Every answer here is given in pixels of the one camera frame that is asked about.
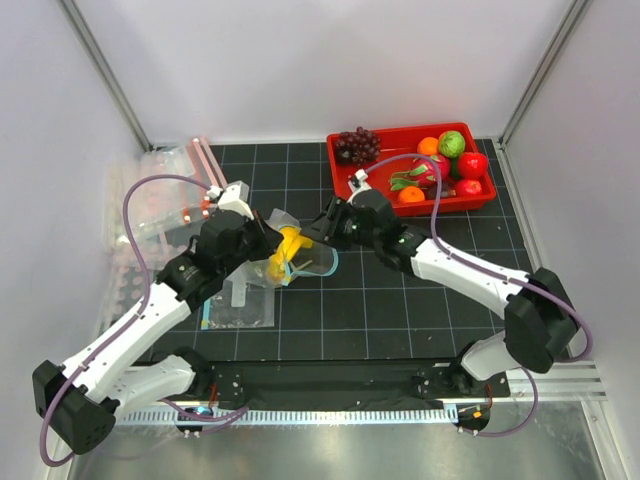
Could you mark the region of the clear zip bag white label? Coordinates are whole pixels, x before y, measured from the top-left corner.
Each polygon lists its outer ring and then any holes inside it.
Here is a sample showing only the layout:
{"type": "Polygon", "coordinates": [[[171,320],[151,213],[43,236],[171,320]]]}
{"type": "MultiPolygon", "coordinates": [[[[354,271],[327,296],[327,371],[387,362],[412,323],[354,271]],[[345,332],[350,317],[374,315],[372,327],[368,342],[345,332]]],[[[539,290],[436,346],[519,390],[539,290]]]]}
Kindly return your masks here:
{"type": "Polygon", "coordinates": [[[200,329],[253,329],[275,325],[275,290],[225,280],[222,289],[208,299],[201,312],[200,329]]]}

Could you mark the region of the yellow banana bunch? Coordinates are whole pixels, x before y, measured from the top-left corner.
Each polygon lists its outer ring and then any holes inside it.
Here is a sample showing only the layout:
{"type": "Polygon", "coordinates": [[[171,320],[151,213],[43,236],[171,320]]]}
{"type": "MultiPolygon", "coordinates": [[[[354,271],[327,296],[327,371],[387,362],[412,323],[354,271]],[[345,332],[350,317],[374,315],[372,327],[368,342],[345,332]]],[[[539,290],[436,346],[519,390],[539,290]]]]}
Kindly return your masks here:
{"type": "Polygon", "coordinates": [[[308,253],[313,247],[313,241],[302,236],[299,227],[288,225],[281,227],[279,232],[283,239],[275,253],[269,257],[266,273],[274,284],[288,286],[312,263],[304,253],[308,253]]]}

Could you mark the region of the clear zip bag blue zipper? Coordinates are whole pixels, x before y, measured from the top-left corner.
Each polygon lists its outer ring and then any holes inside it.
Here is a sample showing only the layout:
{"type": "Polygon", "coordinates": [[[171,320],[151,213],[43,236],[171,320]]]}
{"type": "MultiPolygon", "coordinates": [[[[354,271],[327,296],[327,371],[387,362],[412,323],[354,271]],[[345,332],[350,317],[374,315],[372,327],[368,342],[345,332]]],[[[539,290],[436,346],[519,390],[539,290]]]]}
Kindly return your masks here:
{"type": "Polygon", "coordinates": [[[278,288],[298,278],[330,276],[337,269],[337,251],[303,236],[300,222],[289,213],[274,209],[267,225],[283,236],[282,241],[268,259],[240,266],[230,276],[235,285],[278,288]]]}

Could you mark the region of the red apple large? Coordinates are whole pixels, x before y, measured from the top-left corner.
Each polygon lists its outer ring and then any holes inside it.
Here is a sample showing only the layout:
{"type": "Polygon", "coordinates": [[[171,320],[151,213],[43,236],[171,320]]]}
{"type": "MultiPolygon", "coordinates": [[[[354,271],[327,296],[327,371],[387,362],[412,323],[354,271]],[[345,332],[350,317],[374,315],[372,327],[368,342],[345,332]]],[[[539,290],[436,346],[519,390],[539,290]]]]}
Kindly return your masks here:
{"type": "Polygon", "coordinates": [[[481,153],[465,152],[457,159],[457,170],[464,179],[478,180],[488,171],[488,158],[481,153]]]}

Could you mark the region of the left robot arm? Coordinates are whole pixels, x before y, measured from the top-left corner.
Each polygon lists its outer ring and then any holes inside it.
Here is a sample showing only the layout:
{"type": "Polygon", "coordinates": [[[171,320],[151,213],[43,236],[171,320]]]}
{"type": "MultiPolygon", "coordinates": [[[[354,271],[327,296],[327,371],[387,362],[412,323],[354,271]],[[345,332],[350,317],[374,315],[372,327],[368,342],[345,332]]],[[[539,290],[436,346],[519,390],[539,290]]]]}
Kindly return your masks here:
{"type": "Polygon", "coordinates": [[[167,396],[207,396],[211,369],[190,348],[145,368],[135,386],[126,386],[121,376],[162,335],[220,291],[229,275],[247,262],[268,259],[282,240],[257,213],[214,212],[187,249],[146,284],[136,306],[76,355],[59,365],[45,360],[37,366],[32,382],[43,420],[40,452],[47,452],[47,434],[54,431],[72,453],[84,455],[132,409],[167,396]]]}

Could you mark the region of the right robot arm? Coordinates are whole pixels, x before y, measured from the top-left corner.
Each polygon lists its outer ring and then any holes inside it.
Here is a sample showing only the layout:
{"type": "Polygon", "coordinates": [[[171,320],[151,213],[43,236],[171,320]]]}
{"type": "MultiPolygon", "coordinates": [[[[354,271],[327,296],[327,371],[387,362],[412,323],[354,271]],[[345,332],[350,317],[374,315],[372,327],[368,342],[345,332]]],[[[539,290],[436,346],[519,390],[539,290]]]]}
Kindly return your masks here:
{"type": "Polygon", "coordinates": [[[386,267],[455,290],[503,320],[501,332],[469,343],[444,373],[445,384],[460,395],[475,395],[495,375],[516,368],[548,372],[578,333],[554,272],[540,268],[529,274],[456,249],[397,217],[374,189],[348,200],[331,198],[302,234],[336,250],[370,249],[386,267]]]}

